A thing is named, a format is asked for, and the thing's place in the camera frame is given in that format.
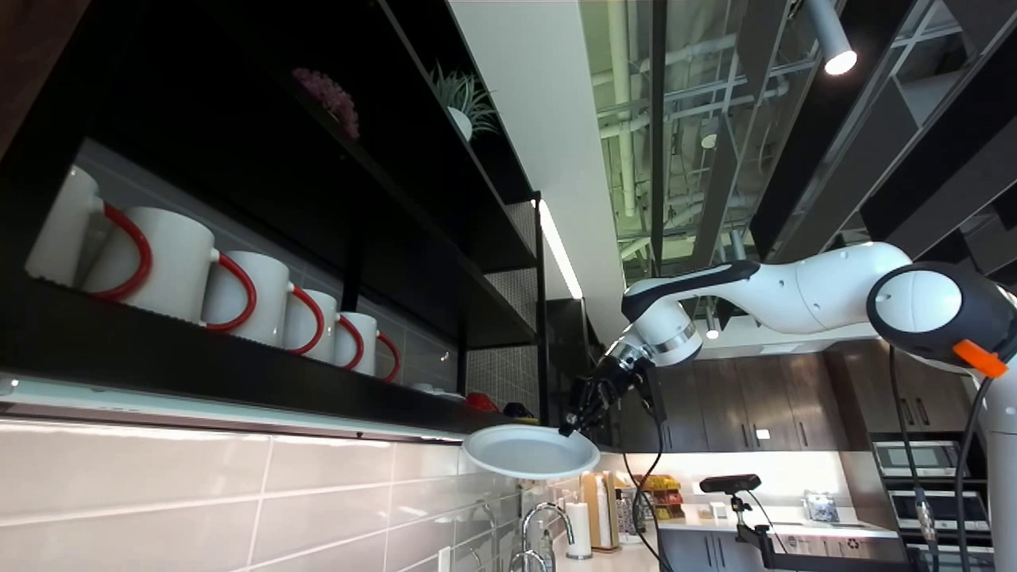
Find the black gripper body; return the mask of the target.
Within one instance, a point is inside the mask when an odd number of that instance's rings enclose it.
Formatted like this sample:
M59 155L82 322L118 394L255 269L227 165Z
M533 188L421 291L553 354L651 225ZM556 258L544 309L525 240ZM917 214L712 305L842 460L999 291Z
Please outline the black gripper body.
M625 394L639 394L642 401L651 396L651 358L648 354L628 340L628 338L621 338L606 347L606 354L596 358L593 366L593 384L596 384L596 394L604 384L612 384L623 396Z

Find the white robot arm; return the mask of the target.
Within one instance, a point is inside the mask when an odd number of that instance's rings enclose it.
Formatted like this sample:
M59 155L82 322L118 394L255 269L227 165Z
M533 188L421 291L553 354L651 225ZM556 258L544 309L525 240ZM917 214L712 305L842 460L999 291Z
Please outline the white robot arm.
M957 265L916 265L891 240L861 240L793 265L733 262L656 277L621 300L625 330L601 356L558 433L593 426L651 366L699 356L682 302L714 295L779 332L870 323L892 350L981 377L987 403L987 515L994 572L1017 572L1017 305L994 278Z

